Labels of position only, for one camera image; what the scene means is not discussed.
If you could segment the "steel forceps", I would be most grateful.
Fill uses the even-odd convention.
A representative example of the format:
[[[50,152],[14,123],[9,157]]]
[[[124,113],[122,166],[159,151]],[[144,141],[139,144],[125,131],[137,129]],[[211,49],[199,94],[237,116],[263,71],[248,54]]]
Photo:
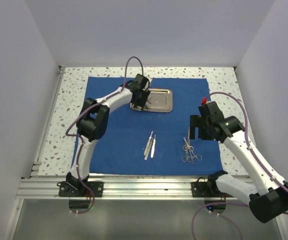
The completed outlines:
[[[144,111],[148,111],[151,107],[151,102],[149,100],[146,101],[146,110]]]

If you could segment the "steel surgical scissors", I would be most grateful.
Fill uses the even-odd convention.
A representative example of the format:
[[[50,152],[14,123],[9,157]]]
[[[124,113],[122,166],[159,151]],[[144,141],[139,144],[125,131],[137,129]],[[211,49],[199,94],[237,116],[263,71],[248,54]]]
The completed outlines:
[[[189,151],[185,151],[184,150],[184,156],[181,158],[182,162],[184,163],[189,163],[189,164],[193,164],[194,163],[194,160],[192,158],[192,152],[189,152]]]

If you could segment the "blue surgical cloth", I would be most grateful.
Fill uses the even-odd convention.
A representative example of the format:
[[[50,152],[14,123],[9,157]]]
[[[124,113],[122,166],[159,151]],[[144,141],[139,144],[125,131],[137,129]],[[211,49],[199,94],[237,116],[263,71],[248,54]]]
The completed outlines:
[[[194,139],[190,145],[202,161],[182,162],[184,138],[190,116],[198,115],[203,97],[209,94],[206,79],[156,78],[150,88],[170,89],[173,109],[168,113],[135,111],[125,104],[109,114],[104,136],[97,142],[89,173],[117,175],[189,176],[210,175],[222,169],[216,141]],[[144,151],[150,137],[148,158]],[[156,135],[154,157],[151,148]]]

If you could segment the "white handled scalpel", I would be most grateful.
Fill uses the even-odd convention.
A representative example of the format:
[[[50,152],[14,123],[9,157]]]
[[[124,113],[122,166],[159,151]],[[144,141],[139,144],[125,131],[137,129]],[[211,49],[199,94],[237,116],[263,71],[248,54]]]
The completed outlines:
[[[156,148],[156,135],[154,135],[154,138],[152,140],[152,146],[151,146],[151,152],[150,152],[150,158],[151,159],[154,157],[155,148]]]

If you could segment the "steel scalpel handle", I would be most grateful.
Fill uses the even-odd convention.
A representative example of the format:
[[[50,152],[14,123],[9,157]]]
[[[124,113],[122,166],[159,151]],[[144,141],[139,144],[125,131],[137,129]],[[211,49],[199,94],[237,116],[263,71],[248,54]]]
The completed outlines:
[[[145,161],[148,159],[148,152],[150,150],[150,144],[151,144],[151,141],[152,141],[152,137],[153,137],[153,131],[150,133],[150,136],[148,138],[148,141],[147,141],[147,144],[146,144],[146,147],[145,147],[145,150],[144,150],[144,160]]]

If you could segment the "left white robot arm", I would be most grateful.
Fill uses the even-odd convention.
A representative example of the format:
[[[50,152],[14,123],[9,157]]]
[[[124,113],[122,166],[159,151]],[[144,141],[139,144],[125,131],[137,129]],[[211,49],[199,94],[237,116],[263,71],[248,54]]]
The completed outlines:
[[[137,74],[133,80],[125,81],[110,94],[84,101],[80,115],[65,133],[69,137],[79,139],[72,167],[66,175],[66,182],[76,196],[80,197],[87,193],[86,182],[92,156],[98,141],[107,130],[110,114],[126,104],[143,108],[150,95],[149,85],[150,80],[147,77]]]

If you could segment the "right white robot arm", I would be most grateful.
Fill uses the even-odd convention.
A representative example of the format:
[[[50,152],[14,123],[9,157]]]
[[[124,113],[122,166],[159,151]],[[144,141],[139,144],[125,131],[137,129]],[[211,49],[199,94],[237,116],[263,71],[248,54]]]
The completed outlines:
[[[214,101],[199,106],[199,115],[190,116],[189,138],[218,141],[239,160],[252,184],[219,170],[191,183],[193,197],[228,194],[246,204],[255,218],[267,223],[288,211],[288,181],[265,160],[249,140],[247,130],[235,116],[224,117]]]

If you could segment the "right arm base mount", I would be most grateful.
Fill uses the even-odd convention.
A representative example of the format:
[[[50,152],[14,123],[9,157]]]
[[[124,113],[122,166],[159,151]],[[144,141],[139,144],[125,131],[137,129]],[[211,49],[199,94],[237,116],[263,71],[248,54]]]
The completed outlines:
[[[217,171],[207,176],[199,177],[196,181],[190,183],[191,195],[193,198],[221,198],[226,193],[221,192],[216,185],[216,180],[228,173],[224,170]]]

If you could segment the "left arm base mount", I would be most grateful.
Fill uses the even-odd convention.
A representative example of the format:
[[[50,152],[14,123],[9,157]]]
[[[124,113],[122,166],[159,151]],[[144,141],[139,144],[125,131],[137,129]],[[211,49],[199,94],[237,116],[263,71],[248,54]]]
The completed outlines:
[[[102,181],[86,181],[84,184],[92,190],[94,197],[103,196],[104,183]],[[77,187],[71,186],[66,181],[58,182],[56,185],[59,187],[59,197],[89,197],[91,195],[91,192],[80,182]]]

